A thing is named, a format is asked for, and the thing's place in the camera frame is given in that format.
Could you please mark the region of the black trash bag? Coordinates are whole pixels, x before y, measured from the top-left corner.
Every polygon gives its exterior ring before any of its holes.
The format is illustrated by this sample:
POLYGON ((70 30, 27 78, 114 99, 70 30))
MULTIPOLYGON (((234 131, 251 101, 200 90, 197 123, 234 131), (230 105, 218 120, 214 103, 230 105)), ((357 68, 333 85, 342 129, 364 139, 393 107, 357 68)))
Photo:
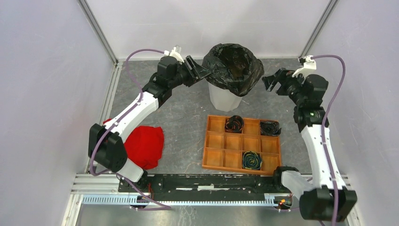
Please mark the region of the black trash bag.
POLYGON ((264 65, 251 50, 234 43, 217 44, 204 56, 202 66, 210 71, 206 80, 243 97, 264 76, 264 65))

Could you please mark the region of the white trash bin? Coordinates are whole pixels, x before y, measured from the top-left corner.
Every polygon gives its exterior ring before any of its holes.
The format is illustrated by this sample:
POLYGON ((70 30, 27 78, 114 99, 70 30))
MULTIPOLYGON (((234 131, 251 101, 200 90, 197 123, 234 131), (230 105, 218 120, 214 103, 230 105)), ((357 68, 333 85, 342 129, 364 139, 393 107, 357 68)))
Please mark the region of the white trash bin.
POLYGON ((210 101, 217 110, 230 112, 241 103, 242 97, 234 95, 228 89, 221 89, 211 83, 208 83, 208 88, 210 101))

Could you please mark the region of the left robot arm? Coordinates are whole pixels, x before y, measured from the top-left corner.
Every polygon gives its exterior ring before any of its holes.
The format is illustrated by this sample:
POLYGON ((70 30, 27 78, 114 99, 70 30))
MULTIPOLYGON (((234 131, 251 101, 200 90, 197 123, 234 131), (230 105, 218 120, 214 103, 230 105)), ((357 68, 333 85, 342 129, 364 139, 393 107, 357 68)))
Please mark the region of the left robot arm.
POLYGON ((128 136, 152 112, 162 106, 180 85, 187 87, 210 75, 210 71, 196 63, 191 56, 179 61, 174 56, 160 59, 157 71, 127 108, 104 125, 94 124, 89 130, 88 156, 105 168, 130 181, 137 192, 144 191, 148 179, 144 170, 128 158, 124 147, 128 136))

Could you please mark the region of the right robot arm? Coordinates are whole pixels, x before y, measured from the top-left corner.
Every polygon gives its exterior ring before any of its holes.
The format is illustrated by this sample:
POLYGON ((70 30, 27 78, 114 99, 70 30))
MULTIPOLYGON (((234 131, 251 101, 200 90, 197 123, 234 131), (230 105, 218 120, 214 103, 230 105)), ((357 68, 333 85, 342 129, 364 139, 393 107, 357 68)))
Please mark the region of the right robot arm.
POLYGON ((295 104, 294 121, 305 142, 309 155, 312 180, 307 181, 294 167, 277 167, 272 187, 277 192, 287 189, 299 200, 299 210, 305 220, 329 221, 332 224, 346 220, 358 198, 347 187, 339 173, 329 139, 329 122, 322 107, 328 81, 320 75, 300 73, 285 68, 274 75, 264 76, 267 91, 289 97, 295 104))

